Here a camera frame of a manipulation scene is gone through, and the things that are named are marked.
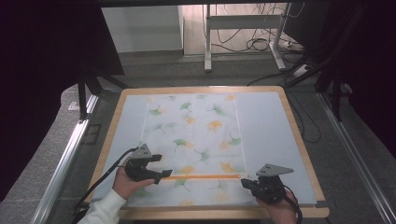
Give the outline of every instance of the metal bar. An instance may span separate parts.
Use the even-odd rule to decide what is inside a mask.
[[[205,71],[212,71],[212,44],[210,43],[210,5],[206,5]]]
[[[87,128],[90,114],[95,108],[97,100],[97,96],[92,95],[90,97],[87,104],[87,112],[89,113],[88,117],[82,122],[79,122],[75,130],[73,131],[73,134],[70,137],[69,142],[67,143],[64,154],[62,155],[61,160],[59,161],[58,166],[56,167],[56,170],[47,186],[47,189],[44,192],[43,197],[41,198],[40,204],[35,210],[35,214],[30,222],[31,224],[44,224],[47,221],[50,210],[55,203],[59,190],[64,183],[64,178],[67,174],[73,157],[76,154],[78,143],[82,135],[84,134],[85,129]]]
[[[347,130],[345,129],[342,122],[338,121],[335,115],[332,113],[332,105],[329,101],[326,93],[318,93],[318,98],[322,102],[323,107],[329,117],[335,131],[337,132],[341,142],[344,145],[346,153],[356,171],[361,177],[361,182],[364,187],[366,187],[368,193],[370,194],[379,214],[386,224],[396,223],[396,216],[393,209],[390,207],[388,199],[385,197],[382,189],[379,187],[375,181],[373,175],[369,171],[366,163],[364,162],[358,149],[355,147],[353,141],[349,137]]]
[[[269,44],[271,52],[273,53],[273,56],[275,58],[277,69],[279,69],[279,71],[286,70],[286,66],[283,63],[282,58],[280,57],[279,50],[277,49],[277,46],[279,44],[280,35],[282,35],[282,32],[283,32],[283,26],[285,26],[286,18],[288,17],[289,8],[290,8],[290,3],[287,3],[285,6],[285,10],[282,12],[282,14],[280,16],[279,24],[276,29],[275,39],[274,39],[274,41],[271,41]]]
[[[85,118],[87,118],[87,98],[85,93],[85,80],[81,71],[78,76],[79,122],[82,122]]]
[[[212,16],[210,29],[275,29],[278,27],[280,17],[280,15]]]

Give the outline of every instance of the wall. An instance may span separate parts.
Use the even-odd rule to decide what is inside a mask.
[[[102,8],[117,52],[183,49],[182,8]]]

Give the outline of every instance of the white sleeve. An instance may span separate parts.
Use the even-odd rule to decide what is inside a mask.
[[[78,224],[116,224],[119,222],[120,208],[126,200],[113,189],[101,201],[91,204],[85,217]]]

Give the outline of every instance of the cloth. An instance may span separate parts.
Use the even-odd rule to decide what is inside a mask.
[[[119,211],[126,200],[113,189],[101,201],[90,206],[87,215],[78,224],[112,224],[120,220]]]

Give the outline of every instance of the wooden frame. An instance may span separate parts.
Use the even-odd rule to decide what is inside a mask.
[[[238,92],[263,92],[276,91],[279,94],[285,113],[293,132],[294,139],[299,148],[305,169],[318,202],[325,202],[317,176],[306,151],[303,138],[295,122],[294,116],[285,92],[278,86],[262,87],[177,87],[177,88],[147,88],[128,89],[121,93],[113,119],[107,132],[102,152],[92,176],[91,185],[100,178],[104,170],[111,143],[120,120],[123,105],[128,95],[169,94],[169,93],[238,93]],[[327,217],[330,210],[327,206],[301,206],[304,217]],[[268,212],[257,206],[194,206],[194,207],[156,207],[156,208],[122,208],[121,219],[134,220],[164,220],[164,219],[263,219],[269,218]]]

